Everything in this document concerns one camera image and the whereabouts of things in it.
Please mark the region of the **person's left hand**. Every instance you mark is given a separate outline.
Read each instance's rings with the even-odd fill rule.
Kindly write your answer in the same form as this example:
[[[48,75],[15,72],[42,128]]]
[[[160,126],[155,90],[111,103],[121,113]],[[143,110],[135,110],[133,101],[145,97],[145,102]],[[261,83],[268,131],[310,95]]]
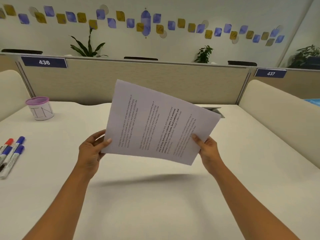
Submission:
[[[78,159],[73,169],[74,172],[89,180],[96,174],[99,162],[105,155],[105,153],[96,152],[96,140],[104,138],[105,133],[106,129],[98,131],[82,142],[79,146]]]

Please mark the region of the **blue cap whiteboard marker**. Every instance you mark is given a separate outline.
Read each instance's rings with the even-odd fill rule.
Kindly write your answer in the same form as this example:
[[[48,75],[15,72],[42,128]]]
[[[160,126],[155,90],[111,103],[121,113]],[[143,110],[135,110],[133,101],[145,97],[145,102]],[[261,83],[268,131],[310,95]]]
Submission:
[[[7,155],[7,158],[10,158],[10,157],[15,153],[15,151],[17,150],[17,148],[24,143],[24,141],[25,141],[25,137],[20,136],[20,137],[17,139],[17,141],[13,144],[10,153]]]
[[[11,152],[12,146],[7,146],[6,149],[0,154],[0,170],[4,167],[2,164],[4,163],[4,160],[8,156],[8,154]]]
[[[5,163],[3,170],[0,172],[0,180],[4,180],[8,177],[11,170],[13,169],[16,161],[23,153],[25,147],[24,145],[19,145],[13,155],[10,157],[9,162]]]

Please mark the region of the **blue desk number sign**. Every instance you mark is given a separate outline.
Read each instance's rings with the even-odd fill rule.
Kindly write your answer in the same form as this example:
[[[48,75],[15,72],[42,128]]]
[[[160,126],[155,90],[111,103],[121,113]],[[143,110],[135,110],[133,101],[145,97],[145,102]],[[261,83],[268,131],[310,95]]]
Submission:
[[[255,77],[284,78],[286,69],[264,69],[258,68],[254,74]]]
[[[40,56],[21,56],[26,67],[68,68],[66,59]]]

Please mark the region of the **purple mesh pen cup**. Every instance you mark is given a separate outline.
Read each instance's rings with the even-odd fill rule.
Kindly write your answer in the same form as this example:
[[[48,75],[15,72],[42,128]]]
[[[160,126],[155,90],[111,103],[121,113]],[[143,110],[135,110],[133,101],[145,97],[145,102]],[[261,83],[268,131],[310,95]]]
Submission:
[[[54,117],[50,99],[47,96],[33,97],[26,100],[25,103],[36,121],[45,121]]]

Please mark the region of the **wide beige partition panel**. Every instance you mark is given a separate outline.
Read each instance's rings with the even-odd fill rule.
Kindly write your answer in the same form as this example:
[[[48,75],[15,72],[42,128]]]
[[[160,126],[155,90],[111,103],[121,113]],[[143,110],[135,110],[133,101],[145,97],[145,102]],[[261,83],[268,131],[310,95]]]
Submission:
[[[21,56],[66,60],[68,68],[25,66]],[[110,103],[117,80],[193,104],[239,103],[251,68],[212,64],[0,53],[0,69],[17,71],[32,97],[82,105]]]

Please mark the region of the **large bushy potted plant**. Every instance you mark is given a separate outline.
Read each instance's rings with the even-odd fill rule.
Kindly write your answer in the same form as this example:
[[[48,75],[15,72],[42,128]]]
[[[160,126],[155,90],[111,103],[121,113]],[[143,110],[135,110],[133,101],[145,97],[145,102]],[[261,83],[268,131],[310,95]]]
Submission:
[[[310,45],[298,49],[288,61],[287,68],[302,68],[312,65],[312,61],[320,61],[320,47]]]

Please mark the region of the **cream desk side divider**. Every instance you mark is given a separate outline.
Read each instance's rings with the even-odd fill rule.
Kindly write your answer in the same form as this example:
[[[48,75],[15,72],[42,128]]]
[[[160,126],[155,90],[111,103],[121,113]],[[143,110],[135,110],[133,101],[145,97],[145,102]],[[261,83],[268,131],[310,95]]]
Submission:
[[[320,106],[252,80],[239,107],[320,169]]]
[[[21,77],[14,70],[0,72],[0,122],[26,107],[30,94]]]

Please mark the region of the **person's left forearm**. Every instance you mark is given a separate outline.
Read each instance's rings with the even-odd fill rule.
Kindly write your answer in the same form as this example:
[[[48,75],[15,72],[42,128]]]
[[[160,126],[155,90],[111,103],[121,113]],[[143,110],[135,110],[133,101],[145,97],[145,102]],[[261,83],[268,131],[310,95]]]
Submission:
[[[48,209],[22,240],[73,240],[94,173],[74,169]]]

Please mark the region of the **red cap whiteboard marker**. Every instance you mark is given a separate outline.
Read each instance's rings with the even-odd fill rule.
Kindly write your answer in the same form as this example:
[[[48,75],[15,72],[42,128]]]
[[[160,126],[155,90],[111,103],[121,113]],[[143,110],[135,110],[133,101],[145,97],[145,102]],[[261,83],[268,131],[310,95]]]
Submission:
[[[8,146],[11,146],[13,142],[14,142],[14,139],[13,139],[13,138],[8,139],[8,140],[4,143],[4,145],[2,145],[2,146],[0,147],[0,155],[5,151],[5,149],[6,149]]]

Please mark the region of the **tall long-leaf potted plant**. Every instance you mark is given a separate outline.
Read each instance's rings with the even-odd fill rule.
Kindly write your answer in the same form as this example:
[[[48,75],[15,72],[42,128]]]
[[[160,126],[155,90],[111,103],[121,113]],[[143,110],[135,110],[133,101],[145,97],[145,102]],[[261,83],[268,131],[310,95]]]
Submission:
[[[82,42],[80,42],[79,40],[77,40],[74,36],[71,36],[75,41],[76,43],[78,44],[79,47],[76,47],[75,45],[72,45],[70,44],[70,48],[73,49],[74,51],[76,51],[77,53],[79,53],[81,56],[83,57],[103,57],[103,56],[106,56],[108,57],[108,55],[99,55],[99,51],[103,48],[103,46],[105,45],[105,42],[104,43],[101,43],[99,44],[94,50],[93,50],[93,47],[91,45],[91,33],[93,31],[93,28],[90,28],[90,31],[89,31],[89,38],[88,38],[88,44],[87,44],[87,47],[82,44]]]

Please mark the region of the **narrow beige partition panel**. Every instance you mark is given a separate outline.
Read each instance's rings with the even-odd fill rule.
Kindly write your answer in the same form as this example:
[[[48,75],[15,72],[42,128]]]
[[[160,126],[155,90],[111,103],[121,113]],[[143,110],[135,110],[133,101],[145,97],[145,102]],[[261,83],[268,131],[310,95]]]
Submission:
[[[255,77],[251,69],[247,84],[258,80],[301,99],[320,99],[320,70],[287,69],[283,78]]]

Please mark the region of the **small bushy potted plant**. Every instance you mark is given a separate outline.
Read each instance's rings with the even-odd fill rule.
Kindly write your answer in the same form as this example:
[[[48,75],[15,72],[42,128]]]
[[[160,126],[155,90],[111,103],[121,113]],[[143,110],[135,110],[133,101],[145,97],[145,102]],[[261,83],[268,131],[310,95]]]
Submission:
[[[210,47],[209,45],[205,45],[205,47],[200,48],[199,52],[197,54],[196,59],[194,60],[195,63],[202,63],[202,64],[208,64],[210,55],[212,54],[212,51],[214,49]]]

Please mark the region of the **white printed paper sheet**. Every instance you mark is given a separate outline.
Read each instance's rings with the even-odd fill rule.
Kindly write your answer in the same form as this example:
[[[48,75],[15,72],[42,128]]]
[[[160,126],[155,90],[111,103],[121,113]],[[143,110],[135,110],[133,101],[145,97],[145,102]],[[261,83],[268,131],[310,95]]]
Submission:
[[[105,154],[160,158],[192,165],[200,147],[221,119],[219,113],[126,81],[114,87]]]

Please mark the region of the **person's right hand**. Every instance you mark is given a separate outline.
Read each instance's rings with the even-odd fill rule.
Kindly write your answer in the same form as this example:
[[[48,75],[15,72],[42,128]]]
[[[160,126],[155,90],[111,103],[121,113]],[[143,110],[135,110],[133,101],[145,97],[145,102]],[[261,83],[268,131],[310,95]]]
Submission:
[[[203,142],[204,148],[200,148],[199,155],[208,173],[210,173],[213,177],[216,177],[218,173],[225,167],[225,164],[222,161],[218,151],[217,142],[211,137],[208,137],[206,141]]]

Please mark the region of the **person's right forearm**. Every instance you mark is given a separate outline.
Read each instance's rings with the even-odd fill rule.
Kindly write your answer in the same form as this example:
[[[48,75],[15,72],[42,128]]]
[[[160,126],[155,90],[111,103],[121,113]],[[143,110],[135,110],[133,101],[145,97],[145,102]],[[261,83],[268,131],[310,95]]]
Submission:
[[[224,163],[207,166],[245,240],[300,240],[268,210]]]

